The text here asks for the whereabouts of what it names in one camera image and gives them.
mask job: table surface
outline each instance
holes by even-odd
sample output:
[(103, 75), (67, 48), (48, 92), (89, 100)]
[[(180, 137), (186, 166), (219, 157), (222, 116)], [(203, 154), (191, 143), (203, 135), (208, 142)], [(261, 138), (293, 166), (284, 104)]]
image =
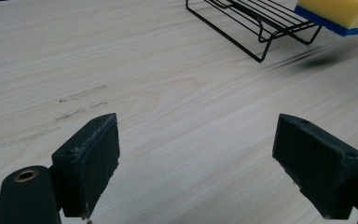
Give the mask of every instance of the table surface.
[(184, 0), (0, 2), (0, 184), (107, 113), (121, 158), (94, 223), (357, 222), (323, 220), (271, 150), (280, 113), (358, 149), (358, 35), (257, 63)]

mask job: wooden table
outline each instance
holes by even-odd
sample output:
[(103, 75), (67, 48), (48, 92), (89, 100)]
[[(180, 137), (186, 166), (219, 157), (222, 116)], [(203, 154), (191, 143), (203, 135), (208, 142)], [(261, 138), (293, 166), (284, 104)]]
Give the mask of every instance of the wooden table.
[(113, 112), (120, 165), (94, 223), (358, 219), (354, 209), (323, 220), (271, 157), (280, 113), (358, 149), (358, 36), (322, 29), (310, 47), (285, 37), (257, 63), (184, 0), (0, 2), (0, 184), (50, 166), (87, 121)]

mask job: yellow sponge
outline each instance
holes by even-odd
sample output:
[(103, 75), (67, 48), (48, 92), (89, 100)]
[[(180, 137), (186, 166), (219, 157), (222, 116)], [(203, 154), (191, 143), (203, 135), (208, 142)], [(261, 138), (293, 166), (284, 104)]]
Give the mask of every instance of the yellow sponge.
[(358, 0), (298, 0), (295, 13), (339, 35), (358, 35)]

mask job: scratch mark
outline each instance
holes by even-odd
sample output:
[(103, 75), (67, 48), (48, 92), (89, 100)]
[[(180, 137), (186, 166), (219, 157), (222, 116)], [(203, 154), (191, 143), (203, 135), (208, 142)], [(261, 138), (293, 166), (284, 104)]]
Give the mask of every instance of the scratch mark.
[(48, 133), (52, 133), (54, 131), (57, 131), (60, 128), (62, 128), (62, 127), (43, 130), (43, 131), (40, 131), (39, 133), (33, 133), (31, 135), (24, 136), (24, 137), (21, 137), (19, 139), (15, 139), (15, 140), (6, 142), (6, 143), (2, 144), (0, 147), (11, 147), (11, 146), (17, 145), (17, 144), (22, 143), (22, 142), (26, 142), (26, 141), (29, 141), (29, 140), (34, 140), (34, 139), (36, 139), (38, 137), (41, 137), (43, 135), (46, 135)]
[(97, 105), (91, 105), (91, 106), (89, 106), (89, 108), (90, 108), (90, 109), (97, 108), (97, 107), (100, 106), (100, 105), (107, 105), (107, 102), (101, 102), (101, 103), (99, 103), (99, 104), (97, 104)]
[(77, 100), (77, 99), (79, 99), (81, 97), (85, 97), (85, 96), (88, 96), (90, 94), (93, 94), (94, 92), (101, 91), (101, 90), (105, 89), (106, 87), (107, 87), (106, 85), (102, 85), (102, 86), (99, 86), (99, 87), (89, 89), (87, 91), (81, 91), (80, 93), (70, 95), (69, 98), (71, 98), (71, 100)]
[(54, 120), (55, 120), (55, 121), (58, 121), (58, 120), (60, 120), (60, 119), (67, 119), (67, 118), (72, 117), (72, 116), (75, 115), (75, 114), (83, 113), (83, 112), (85, 112), (85, 111), (86, 111), (85, 108), (80, 108), (80, 109), (78, 109), (77, 111), (75, 111), (74, 113), (64, 114), (64, 115), (60, 116), (59, 118), (55, 118)]

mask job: black wire rack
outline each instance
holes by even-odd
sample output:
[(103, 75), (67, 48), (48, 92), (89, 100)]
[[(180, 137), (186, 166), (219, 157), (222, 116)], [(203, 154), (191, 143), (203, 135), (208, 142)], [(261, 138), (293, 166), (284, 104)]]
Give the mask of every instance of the black wire rack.
[[(241, 27), (256, 35), (257, 41), (266, 45), (264, 51), (261, 53), (261, 57), (257, 56), (217, 25), (196, 12), (196, 9), (192, 7), (199, 3), (207, 3), (208, 7), (212, 6), (230, 18), (231, 21), (236, 22)], [(259, 63), (265, 60), (273, 39), (289, 35), (304, 45), (309, 45), (322, 29), (322, 26), (299, 17), (288, 7), (271, 0), (198, 0), (192, 3), (186, 0), (186, 8)], [(310, 40), (305, 40), (295, 34), (312, 27), (314, 27), (316, 31), (311, 35)]]

